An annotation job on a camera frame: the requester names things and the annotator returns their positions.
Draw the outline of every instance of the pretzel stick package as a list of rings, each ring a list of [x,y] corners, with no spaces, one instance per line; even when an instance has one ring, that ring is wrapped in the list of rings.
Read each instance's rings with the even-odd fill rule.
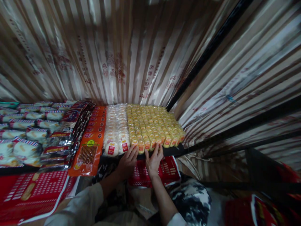
[[[103,149],[106,107],[95,107],[82,136],[69,176],[95,176]]]

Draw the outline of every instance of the plastic wrapper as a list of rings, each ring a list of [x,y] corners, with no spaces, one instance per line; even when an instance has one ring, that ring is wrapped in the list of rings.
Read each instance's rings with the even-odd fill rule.
[[[55,163],[55,164],[47,164],[43,165],[39,169],[39,173],[45,173],[45,172],[54,172],[54,171],[63,171],[67,170],[69,168],[69,161],[63,162],[63,163]]]
[[[39,102],[35,102],[34,105],[35,106],[44,106],[44,107],[50,107],[53,104],[53,102],[51,101],[39,101]]]
[[[174,115],[163,107],[128,104],[126,112],[130,140],[138,145],[140,143],[140,149],[143,147],[142,142],[144,149],[148,149],[150,142],[150,151],[155,149],[156,143],[161,143],[164,148],[177,147],[185,138],[185,132]]]
[[[11,119],[9,126],[13,129],[26,129],[27,127],[33,127],[35,120],[23,120],[23,119]]]
[[[69,169],[69,176],[95,176],[97,174],[99,159],[102,154],[106,107],[98,107],[102,114],[100,117],[90,117],[83,133],[82,140],[73,164]]]
[[[26,112],[26,113],[24,113],[24,116],[28,120],[37,120],[37,119],[45,118],[45,114],[39,113],[39,112]]]
[[[9,128],[8,123],[1,123],[1,124],[0,124],[0,130],[8,129],[8,128]]]
[[[42,165],[47,165],[47,164],[58,164],[58,163],[64,163],[67,161],[67,156],[57,156],[57,157],[52,157],[52,158],[42,158],[40,159],[40,163]]]
[[[64,116],[65,111],[62,110],[47,110],[45,117],[47,120],[60,121]]]
[[[10,114],[10,115],[1,115],[0,120],[1,122],[9,122],[11,119],[24,119],[24,114]]]
[[[0,130],[0,139],[26,138],[26,132],[20,130]]]
[[[18,109],[20,110],[20,113],[40,111],[40,107],[29,107],[29,108],[18,108]]]
[[[34,107],[34,104],[19,104],[18,105],[19,109],[29,108],[29,107]]]
[[[49,130],[29,127],[26,129],[26,137],[31,141],[43,143],[49,135]]]
[[[10,115],[10,114],[17,114],[17,113],[19,113],[19,110],[0,107],[0,114],[2,114],[2,115]]]
[[[43,107],[43,106],[40,106],[40,112],[44,113],[46,111],[50,111],[50,110],[57,110],[56,108],[53,108],[53,107]]]
[[[57,105],[55,108],[57,110],[63,110],[63,111],[68,111],[72,105]]]
[[[21,138],[13,140],[13,154],[19,161],[24,162],[29,158],[38,157],[41,150],[42,147],[37,142]]]
[[[15,109],[17,108],[19,102],[0,102],[0,108],[5,107],[5,108],[11,108]]]
[[[128,151],[131,139],[128,132],[126,104],[107,107],[107,121],[104,135],[105,155],[116,157]]]

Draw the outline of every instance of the metal pole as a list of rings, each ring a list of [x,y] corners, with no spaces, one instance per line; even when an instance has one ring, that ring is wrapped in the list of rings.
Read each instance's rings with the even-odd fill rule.
[[[220,28],[218,33],[215,35],[211,43],[207,46],[204,53],[201,55],[200,59],[197,61],[196,65],[192,68],[191,72],[188,74],[187,78],[184,80],[183,84],[180,86],[179,90],[175,93],[171,101],[167,105],[167,111],[174,106],[174,104],[178,101],[178,99],[185,92],[190,83],[197,76],[202,67],[206,64],[209,58],[212,56],[214,51],[219,47],[227,34],[234,27],[236,22],[243,15],[245,10],[250,6],[253,0],[240,0],[235,8],[232,10],[231,14],[226,19],[223,26]]]
[[[283,104],[278,105],[258,116],[255,116],[247,121],[244,121],[224,132],[221,132],[207,140],[204,140],[192,147],[189,147],[188,152],[194,152],[209,145],[221,142],[236,135],[239,135],[258,126],[264,125],[278,118],[293,114],[301,110],[301,96],[295,97]]]

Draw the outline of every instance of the red shopping basket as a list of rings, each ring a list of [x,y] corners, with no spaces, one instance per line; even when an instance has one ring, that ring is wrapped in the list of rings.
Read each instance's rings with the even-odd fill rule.
[[[51,215],[71,191],[76,177],[68,171],[41,173],[37,180],[34,173],[0,177],[0,225],[24,223]],[[30,197],[21,197],[34,183]]]
[[[164,186],[172,185],[181,181],[178,165],[173,156],[166,156],[160,162],[158,174]],[[131,187],[152,187],[150,177],[145,167],[145,160],[138,160],[134,174],[128,179]]]

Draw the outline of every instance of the tent wall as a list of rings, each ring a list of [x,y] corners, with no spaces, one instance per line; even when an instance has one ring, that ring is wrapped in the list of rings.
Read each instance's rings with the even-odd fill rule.
[[[172,109],[187,132],[186,147],[301,94],[300,7],[297,1],[262,1],[244,13]],[[188,158],[299,129],[300,113],[200,150]],[[296,137],[259,149],[300,170],[300,144],[301,137]]]
[[[1,0],[1,99],[165,106],[237,2]]]

